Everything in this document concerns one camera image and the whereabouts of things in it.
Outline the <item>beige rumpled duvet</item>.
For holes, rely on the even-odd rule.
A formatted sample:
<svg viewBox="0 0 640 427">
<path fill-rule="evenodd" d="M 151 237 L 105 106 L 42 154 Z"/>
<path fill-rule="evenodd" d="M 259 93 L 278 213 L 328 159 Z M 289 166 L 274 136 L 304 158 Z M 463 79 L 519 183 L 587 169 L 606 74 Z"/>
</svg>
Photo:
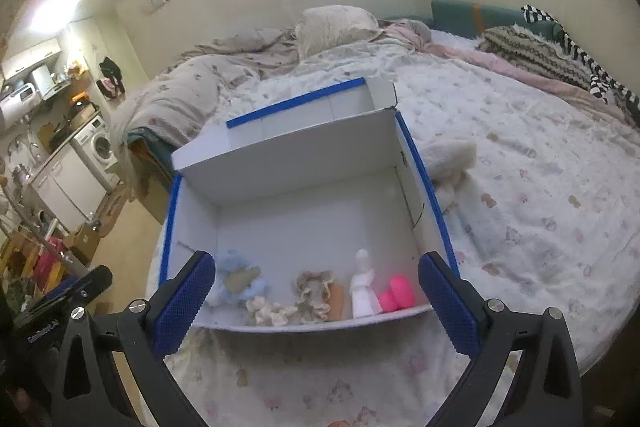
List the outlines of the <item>beige rumpled duvet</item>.
<svg viewBox="0 0 640 427">
<path fill-rule="evenodd" d="M 183 146 L 215 113 L 222 91 L 283 75 L 298 62 L 292 28 L 251 29 L 194 46 L 114 109 L 110 139 L 116 157 L 125 157 L 127 136 L 136 129 Z"/>
</svg>

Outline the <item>white box with blue edges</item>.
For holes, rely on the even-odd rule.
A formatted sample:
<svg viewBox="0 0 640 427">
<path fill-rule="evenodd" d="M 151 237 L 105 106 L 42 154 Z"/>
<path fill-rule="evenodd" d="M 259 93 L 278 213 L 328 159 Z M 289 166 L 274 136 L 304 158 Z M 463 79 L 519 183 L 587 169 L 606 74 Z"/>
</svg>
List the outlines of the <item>white box with blue edges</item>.
<svg viewBox="0 0 640 427">
<path fill-rule="evenodd" d="M 234 251 L 289 305 L 305 272 L 347 287 L 367 251 L 373 288 L 454 262 L 442 210 L 393 83 L 357 78 L 211 124 L 171 156 L 160 278 L 194 251 Z"/>
</svg>

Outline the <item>teal headboard cushion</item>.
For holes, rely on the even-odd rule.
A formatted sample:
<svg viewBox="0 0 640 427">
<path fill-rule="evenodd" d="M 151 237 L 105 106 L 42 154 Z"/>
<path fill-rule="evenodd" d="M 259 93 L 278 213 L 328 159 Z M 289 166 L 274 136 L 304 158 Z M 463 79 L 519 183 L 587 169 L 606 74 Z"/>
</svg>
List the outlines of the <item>teal headboard cushion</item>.
<svg viewBox="0 0 640 427">
<path fill-rule="evenodd" d="M 518 25 L 549 41 L 561 42 L 560 28 L 550 20 L 529 23 L 522 10 L 458 0 L 432 0 L 434 28 L 474 39 L 489 28 Z"/>
</svg>

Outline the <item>dark hanging clothes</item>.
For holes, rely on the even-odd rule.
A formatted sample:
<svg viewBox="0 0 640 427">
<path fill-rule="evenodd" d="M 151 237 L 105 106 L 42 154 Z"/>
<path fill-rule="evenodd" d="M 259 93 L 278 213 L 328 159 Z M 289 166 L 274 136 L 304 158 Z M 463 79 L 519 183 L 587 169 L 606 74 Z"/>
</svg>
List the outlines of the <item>dark hanging clothes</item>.
<svg viewBox="0 0 640 427">
<path fill-rule="evenodd" d="M 96 80 L 100 92 L 107 100 L 115 100 L 126 94 L 124 83 L 122 82 L 122 71 L 119 66 L 108 56 L 99 62 L 101 77 Z"/>
</svg>

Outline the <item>cardboard box on floor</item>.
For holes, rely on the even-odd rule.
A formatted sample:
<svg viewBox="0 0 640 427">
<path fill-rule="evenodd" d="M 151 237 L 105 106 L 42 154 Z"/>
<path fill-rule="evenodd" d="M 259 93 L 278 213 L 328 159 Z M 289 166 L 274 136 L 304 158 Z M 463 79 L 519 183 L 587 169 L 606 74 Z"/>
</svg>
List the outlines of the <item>cardboard box on floor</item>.
<svg viewBox="0 0 640 427">
<path fill-rule="evenodd" d="M 83 264 L 90 265 L 101 237 L 91 223 L 83 223 L 63 239 L 65 247 Z"/>
</svg>

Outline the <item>white washing machine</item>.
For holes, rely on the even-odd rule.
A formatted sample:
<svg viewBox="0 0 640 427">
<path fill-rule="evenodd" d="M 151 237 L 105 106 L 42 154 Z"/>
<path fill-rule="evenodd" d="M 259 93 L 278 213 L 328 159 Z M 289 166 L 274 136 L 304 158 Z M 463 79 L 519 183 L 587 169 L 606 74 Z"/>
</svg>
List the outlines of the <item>white washing machine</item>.
<svg viewBox="0 0 640 427">
<path fill-rule="evenodd" d="M 116 173 L 118 161 L 102 116 L 92 116 L 77 130 L 70 144 L 105 191 L 113 192 L 119 184 Z"/>
</svg>

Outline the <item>white soft doll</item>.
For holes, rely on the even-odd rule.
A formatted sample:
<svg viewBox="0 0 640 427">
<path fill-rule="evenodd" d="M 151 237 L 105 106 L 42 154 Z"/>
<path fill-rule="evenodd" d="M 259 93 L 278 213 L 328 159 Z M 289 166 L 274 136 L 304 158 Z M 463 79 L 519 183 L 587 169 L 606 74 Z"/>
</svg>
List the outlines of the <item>white soft doll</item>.
<svg viewBox="0 0 640 427">
<path fill-rule="evenodd" d="M 349 284 L 349 295 L 352 297 L 352 316 L 373 317 L 382 312 L 382 307 L 373 291 L 375 278 L 369 251 L 361 248 L 356 252 L 356 272 Z"/>
</svg>

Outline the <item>white kitchen cabinet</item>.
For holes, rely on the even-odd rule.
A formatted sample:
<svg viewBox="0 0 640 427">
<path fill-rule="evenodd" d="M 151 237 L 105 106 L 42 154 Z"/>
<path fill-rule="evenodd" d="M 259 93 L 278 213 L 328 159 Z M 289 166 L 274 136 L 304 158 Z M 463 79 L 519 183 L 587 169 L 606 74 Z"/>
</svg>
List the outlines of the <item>white kitchen cabinet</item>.
<svg viewBox="0 0 640 427">
<path fill-rule="evenodd" d="M 49 158 L 29 187 L 70 232 L 92 221 L 106 196 L 103 185 L 70 143 Z"/>
</svg>

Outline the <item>striped knitted blanket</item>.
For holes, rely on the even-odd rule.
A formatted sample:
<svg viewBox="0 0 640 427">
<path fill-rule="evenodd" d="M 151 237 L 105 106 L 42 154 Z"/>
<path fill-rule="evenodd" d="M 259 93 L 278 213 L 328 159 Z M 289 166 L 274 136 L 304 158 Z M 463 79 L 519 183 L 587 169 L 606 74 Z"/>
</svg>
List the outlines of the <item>striped knitted blanket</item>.
<svg viewBox="0 0 640 427">
<path fill-rule="evenodd" d="M 518 26 L 486 29 L 477 51 L 495 54 L 510 64 L 549 79 L 560 80 L 584 91 L 590 89 L 591 72 L 570 58 L 562 48 Z"/>
</svg>

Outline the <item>orange-brown cardboard tag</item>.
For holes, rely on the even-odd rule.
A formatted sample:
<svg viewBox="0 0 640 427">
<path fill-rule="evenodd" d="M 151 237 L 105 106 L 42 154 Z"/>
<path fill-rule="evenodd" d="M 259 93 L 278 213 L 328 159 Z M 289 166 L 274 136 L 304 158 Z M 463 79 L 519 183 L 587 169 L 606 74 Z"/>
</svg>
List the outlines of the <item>orange-brown cardboard tag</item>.
<svg viewBox="0 0 640 427">
<path fill-rule="evenodd" d="M 326 302 L 330 309 L 328 320 L 330 322 L 341 321 L 345 304 L 345 288 L 341 284 L 331 283 L 328 285 L 329 297 Z"/>
</svg>

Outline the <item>cream fluffy plush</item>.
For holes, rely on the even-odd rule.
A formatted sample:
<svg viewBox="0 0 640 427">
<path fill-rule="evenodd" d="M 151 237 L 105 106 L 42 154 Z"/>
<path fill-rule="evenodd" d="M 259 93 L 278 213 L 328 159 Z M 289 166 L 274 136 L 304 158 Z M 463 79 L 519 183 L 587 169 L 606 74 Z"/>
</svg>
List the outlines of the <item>cream fluffy plush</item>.
<svg viewBox="0 0 640 427">
<path fill-rule="evenodd" d="M 421 148 L 428 176 L 435 186 L 456 186 L 476 164 L 477 147 L 465 139 L 438 139 Z"/>
</svg>

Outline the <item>pink sheet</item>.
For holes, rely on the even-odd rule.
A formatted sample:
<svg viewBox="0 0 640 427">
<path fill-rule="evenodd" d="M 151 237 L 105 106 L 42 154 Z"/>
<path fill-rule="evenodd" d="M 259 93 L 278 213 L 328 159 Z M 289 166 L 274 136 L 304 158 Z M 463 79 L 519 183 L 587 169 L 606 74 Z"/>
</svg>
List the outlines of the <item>pink sheet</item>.
<svg viewBox="0 0 640 427">
<path fill-rule="evenodd" d="M 443 43 L 437 43 L 434 41 L 432 33 L 427 26 L 418 20 L 394 20 L 393 22 L 382 23 L 382 27 L 384 36 L 396 38 L 419 52 L 441 58 L 451 58 L 451 60 L 460 60 L 478 66 L 488 70 L 488 72 L 495 72 L 496 74 L 521 81 L 530 87 L 564 98 L 570 103 L 582 104 L 598 110 L 623 121 L 625 124 L 629 124 L 634 129 L 639 127 L 620 108 L 620 102 L 614 101 L 612 94 L 609 94 L 605 101 L 602 102 L 591 95 L 589 90 L 584 91 L 563 81 L 527 72 L 527 70 L 520 69 L 495 54 L 477 51 L 476 46 L 470 49 L 465 46 L 447 46 Z"/>
</svg>

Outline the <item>beige floral pillow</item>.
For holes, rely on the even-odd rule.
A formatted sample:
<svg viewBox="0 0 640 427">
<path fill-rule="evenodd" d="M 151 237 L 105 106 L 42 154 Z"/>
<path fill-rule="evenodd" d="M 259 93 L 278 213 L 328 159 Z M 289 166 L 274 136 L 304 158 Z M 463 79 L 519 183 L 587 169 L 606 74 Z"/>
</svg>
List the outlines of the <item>beige floral pillow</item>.
<svg viewBox="0 0 640 427">
<path fill-rule="evenodd" d="M 370 12 L 339 4 L 306 9 L 294 30 L 301 60 L 345 44 L 371 41 L 382 34 Z"/>
</svg>

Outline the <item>black white zigzag cloth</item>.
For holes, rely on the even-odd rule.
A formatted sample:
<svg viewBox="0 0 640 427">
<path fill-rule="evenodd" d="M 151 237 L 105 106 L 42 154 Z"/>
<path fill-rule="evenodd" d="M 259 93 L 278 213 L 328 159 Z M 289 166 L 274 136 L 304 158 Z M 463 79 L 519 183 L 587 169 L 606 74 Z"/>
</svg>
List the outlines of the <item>black white zigzag cloth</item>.
<svg viewBox="0 0 640 427">
<path fill-rule="evenodd" d="M 588 69 L 590 74 L 589 93 L 602 102 L 612 94 L 615 102 L 630 117 L 634 124 L 639 124 L 639 95 L 615 80 L 590 54 L 588 54 L 565 30 L 564 26 L 552 15 L 533 5 L 521 7 L 527 23 L 550 22 L 555 24 L 556 36 L 563 51 L 574 61 Z"/>
</svg>

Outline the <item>pink heart plush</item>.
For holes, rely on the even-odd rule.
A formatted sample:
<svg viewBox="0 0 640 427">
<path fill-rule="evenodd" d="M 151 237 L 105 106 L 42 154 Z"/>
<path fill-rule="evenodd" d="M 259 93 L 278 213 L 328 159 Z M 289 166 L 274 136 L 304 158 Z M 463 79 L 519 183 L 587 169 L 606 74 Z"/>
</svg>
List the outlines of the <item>pink heart plush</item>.
<svg viewBox="0 0 640 427">
<path fill-rule="evenodd" d="M 390 278 L 385 291 L 378 295 L 378 303 L 385 313 L 405 310 L 416 304 L 416 294 L 407 277 L 397 274 Z"/>
</svg>

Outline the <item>blue and white plush toy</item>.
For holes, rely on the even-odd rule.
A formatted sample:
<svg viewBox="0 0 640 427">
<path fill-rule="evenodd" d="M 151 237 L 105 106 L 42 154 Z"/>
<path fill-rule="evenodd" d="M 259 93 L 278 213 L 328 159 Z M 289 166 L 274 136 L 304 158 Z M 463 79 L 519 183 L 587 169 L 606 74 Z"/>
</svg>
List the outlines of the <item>blue and white plush toy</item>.
<svg viewBox="0 0 640 427">
<path fill-rule="evenodd" d="M 235 306 L 266 295 L 267 283 L 260 268 L 236 251 L 216 254 L 215 267 L 215 282 L 205 298 L 206 305 Z"/>
</svg>

